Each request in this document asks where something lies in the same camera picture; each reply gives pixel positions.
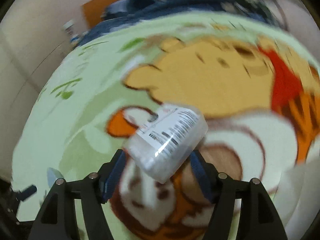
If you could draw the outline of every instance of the metal screw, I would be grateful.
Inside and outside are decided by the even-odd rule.
[[[221,173],[218,174],[218,177],[220,179],[226,179],[228,176],[225,173],[221,172]]]
[[[64,179],[57,179],[56,180],[56,184],[57,185],[61,185],[61,184],[63,184],[64,183]]]
[[[91,172],[91,173],[88,175],[88,177],[89,177],[90,179],[95,179],[95,178],[98,177],[98,173],[96,173],[96,172]]]
[[[260,179],[258,179],[258,178],[253,178],[253,179],[252,179],[252,182],[253,182],[253,184],[258,185],[258,184],[260,183]]]

